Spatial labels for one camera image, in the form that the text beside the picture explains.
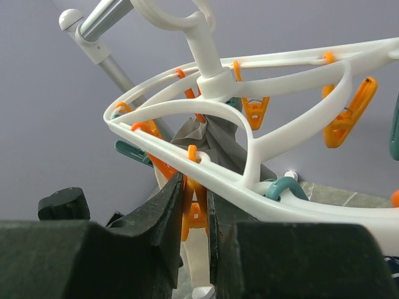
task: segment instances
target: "gray cloth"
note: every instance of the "gray cloth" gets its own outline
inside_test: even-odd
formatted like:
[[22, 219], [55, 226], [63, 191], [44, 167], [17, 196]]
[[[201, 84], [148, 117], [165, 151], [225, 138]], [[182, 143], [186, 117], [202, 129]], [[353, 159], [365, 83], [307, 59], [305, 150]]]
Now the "gray cloth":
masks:
[[[190, 118], [177, 132], [171, 143], [187, 149], [195, 145], [211, 158], [211, 161], [235, 173], [243, 174], [247, 151], [237, 143], [237, 126], [215, 116], [204, 116], [206, 123]], [[261, 165], [260, 180], [276, 179], [277, 176]]]

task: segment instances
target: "orange plastic clip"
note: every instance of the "orange plastic clip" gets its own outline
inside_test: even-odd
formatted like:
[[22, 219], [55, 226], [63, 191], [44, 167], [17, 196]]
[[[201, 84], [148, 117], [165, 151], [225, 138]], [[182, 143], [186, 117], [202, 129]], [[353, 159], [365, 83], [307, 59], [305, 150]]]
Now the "orange plastic clip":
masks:
[[[181, 69], [177, 69], [177, 70], [176, 70], [176, 73], [177, 73], [177, 77], [179, 77], [180, 79], [183, 79], [183, 78], [186, 77], [184, 71], [182, 71]], [[192, 88], [187, 89], [187, 90], [185, 91], [185, 95], [186, 95], [186, 98], [196, 98], [196, 96], [195, 96], [194, 91], [193, 91]], [[198, 95], [201, 95], [201, 92], [200, 92], [200, 88], [199, 88], [199, 87], [198, 87]], [[196, 116], [197, 120], [198, 120], [200, 123], [206, 123], [205, 117], [204, 117], [202, 114], [195, 113], [195, 116]]]
[[[140, 128], [145, 133], [154, 135], [154, 133], [151, 131], [147, 123], [135, 123], [132, 126], [131, 130], [135, 131], [138, 128]], [[147, 153], [147, 156], [152, 161], [152, 163], [161, 171], [161, 173], [164, 175], [164, 177], [166, 177], [167, 180], [171, 179], [171, 177], [176, 173], [175, 168], [172, 168], [171, 166], [167, 165], [165, 162], [154, 157], [152, 154]]]
[[125, 102], [119, 102], [117, 103], [117, 108], [122, 107], [121, 110], [119, 110], [119, 113], [128, 113], [128, 112], [132, 112], [133, 109], [127, 105]]
[[[188, 147], [188, 157], [196, 161], [196, 146]], [[198, 202], [193, 202], [194, 192]], [[208, 220], [206, 212], [206, 189], [191, 178], [187, 178], [183, 193], [183, 222], [181, 226], [181, 241], [188, 238], [190, 229], [205, 228], [208, 233]]]
[[[330, 52], [325, 54], [325, 58], [327, 63], [334, 62], [334, 57]], [[378, 82], [372, 77], [367, 77], [359, 86], [349, 106], [345, 108], [346, 111], [341, 112], [324, 128], [324, 142], [328, 148], [338, 148], [345, 141], [371, 102], [377, 88]], [[325, 86], [323, 88], [323, 98], [329, 95], [333, 89], [333, 85]]]
[[[117, 103], [117, 108], [120, 108], [120, 107], [122, 107], [122, 109], [119, 110], [119, 113], [122, 113], [122, 114], [133, 111], [133, 109], [129, 105], [127, 105], [125, 102]], [[158, 131], [158, 128], [156, 127], [156, 124], [153, 120], [146, 121], [146, 124], [149, 126], [149, 128], [152, 132], [152, 135], [162, 139], [162, 136], [161, 136], [160, 132]]]
[[[326, 59], [327, 64], [332, 64], [333, 62], [335, 62], [334, 55], [332, 55], [331, 52], [326, 52], [324, 54], [324, 58]], [[323, 87], [323, 98], [325, 98], [327, 95], [329, 95], [333, 89], [334, 89], [334, 85], [327, 85], [327, 86]]]
[[[234, 72], [236, 73], [237, 81], [242, 82], [240, 69], [238, 61], [234, 61]], [[247, 120], [252, 128], [252, 130], [260, 129], [264, 115], [267, 110], [267, 106], [269, 104], [270, 97], [264, 97], [261, 103], [250, 103], [247, 98], [242, 98], [244, 111], [247, 117]]]
[[399, 190], [392, 194], [392, 207], [399, 207]]

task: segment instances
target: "white plastic hanger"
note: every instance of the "white plastic hanger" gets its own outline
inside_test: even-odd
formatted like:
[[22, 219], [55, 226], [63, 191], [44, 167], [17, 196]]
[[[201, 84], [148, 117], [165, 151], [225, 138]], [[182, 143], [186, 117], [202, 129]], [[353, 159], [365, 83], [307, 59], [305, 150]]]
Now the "white plastic hanger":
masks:
[[[129, 104], [140, 95], [175, 81], [176, 68], [137, 85], [114, 101], [103, 116], [114, 133], [193, 178], [261, 221], [358, 223], [369, 229], [385, 255], [399, 255], [399, 209], [327, 206], [299, 200], [289, 190], [281, 194], [280, 202], [276, 202], [263, 196], [271, 183], [259, 182], [262, 162], [305, 142], [323, 130], [344, 109], [352, 93], [352, 77], [370, 73], [399, 59], [397, 55], [399, 38], [219, 59], [209, 27], [209, 24], [214, 26], [213, 14], [204, 0], [195, 1], [200, 12], [195, 12], [187, 18], [170, 16], [152, 0], [131, 0], [131, 2], [136, 10], [155, 26], [166, 30], [183, 31], [196, 62], [178, 67], [190, 75], [171, 83], [139, 109], [116, 119], [112, 119], [112, 114], [118, 102]], [[334, 53], [338, 61], [324, 65], [323, 55], [327, 51]], [[324, 66], [277, 78], [235, 82], [230, 71], [235, 60], [238, 60], [243, 69], [290, 65]], [[335, 89], [309, 111], [258, 138], [253, 137], [244, 115], [225, 104], [231, 97], [273, 97], [336, 83], [338, 84]], [[195, 84], [198, 84], [202, 96], [190, 100], [172, 100]], [[201, 152], [197, 156], [201, 161], [198, 164], [194, 163], [187, 158], [185, 150], [140, 130], [130, 129], [138, 121], [184, 113], [200, 113], [224, 118], [246, 131], [248, 159], [243, 175], [212, 163], [209, 156]]]

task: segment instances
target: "gray background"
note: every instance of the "gray background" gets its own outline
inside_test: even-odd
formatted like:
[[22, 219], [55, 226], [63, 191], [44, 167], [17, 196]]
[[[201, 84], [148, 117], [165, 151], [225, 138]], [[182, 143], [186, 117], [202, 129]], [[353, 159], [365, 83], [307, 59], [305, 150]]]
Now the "gray background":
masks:
[[[37, 202], [58, 189], [84, 188], [93, 219], [140, 205], [156, 186], [152, 169], [116, 153], [117, 136], [102, 113], [119, 90], [58, 27], [62, 10], [90, 12], [97, 0], [3, 1], [0, 10], [0, 219], [37, 219]], [[159, 1], [186, 16], [189, 0]], [[209, 0], [221, 57], [281, 52], [399, 36], [399, 2]], [[192, 56], [183, 34], [157, 29], [136, 11], [103, 37], [136, 83]], [[244, 79], [276, 77], [306, 68], [243, 72]], [[399, 90], [399, 65], [373, 75], [380, 88], [344, 145], [327, 149], [322, 133], [266, 165], [282, 174], [389, 197], [399, 189], [399, 162], [388, 138]], [[355, 88], [363, 78], [357, 78]], [[321, 90], [271, 99], [260, 134], [300, 115]], [[167, 118], [176, 131], [187, 116]], [[245, 135], [238, 133], [245, 143]]]

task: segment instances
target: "teal clothespin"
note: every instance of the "teal clothespin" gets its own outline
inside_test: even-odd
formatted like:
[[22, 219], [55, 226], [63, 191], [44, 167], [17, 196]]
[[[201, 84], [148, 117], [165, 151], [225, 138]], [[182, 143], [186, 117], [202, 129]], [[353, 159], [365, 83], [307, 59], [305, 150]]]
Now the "teal clothespin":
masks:
[[393, 113], [392, 131], [389, 142], [389, 152], [394, 160], [399, 161], [399, 95]]
[[147, 153], [136, 146], [130, 145], [127, 142], [118, 140], [115, 142], [115, 149], [124, 154], [126, 157], [134, 159], [140, 163], [153, 167], [151, 160], [147, 156]]
[[284, 176], [279, 179], [267, 179], [266, 182], [273, 182], [269, 189], [267, 190], [267, 193], [265, 197], [272, 199], [274, 201], [280, 201], [280, 194], [286, 190], [289, 189], [295, 197], [298, 197], [299, 199], [303, 199], [305, 201], [308, 201], [309, 198], [307, 198], [305, 191], [302, 189], [300, 184], [293, 178], [290, 178], [288, 176]]
[[238, 108], [239, 108], [239, 101], [241, 101], [240, 98], [238, 98], [238, 97], [233, 97], [233, 98], [231, 98], [230, 100], [228, 100], [228, 101], [226, 102], [226, 104], [227, 104], [227, 105], [230, 105], [230, 106], [232, 106], [233, 108], [235, 108], [235, 109], [238, 110]]

